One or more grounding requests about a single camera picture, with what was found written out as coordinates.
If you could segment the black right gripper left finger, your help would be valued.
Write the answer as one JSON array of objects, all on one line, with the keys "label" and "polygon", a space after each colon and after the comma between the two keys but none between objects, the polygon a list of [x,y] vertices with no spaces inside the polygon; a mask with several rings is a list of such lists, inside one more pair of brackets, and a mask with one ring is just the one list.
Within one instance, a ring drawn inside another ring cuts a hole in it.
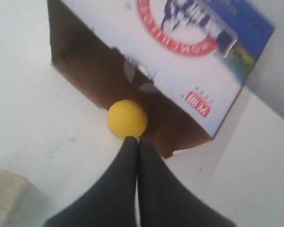
[{"label": "black right gripper left finger", "polygon": [[115,159],[79,199],[49,218],[46,227],[134,227],[138,141],[124,139]]}]

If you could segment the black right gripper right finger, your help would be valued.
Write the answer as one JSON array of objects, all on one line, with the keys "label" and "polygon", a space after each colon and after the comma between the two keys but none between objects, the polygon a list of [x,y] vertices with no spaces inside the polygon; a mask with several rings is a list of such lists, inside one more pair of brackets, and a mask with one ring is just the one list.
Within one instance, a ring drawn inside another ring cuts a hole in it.
[{"label": "black right gripper right finger", "polygon": [[140,139],[138,198],[142,227],[233,227],[170,171],[149,139]]}]

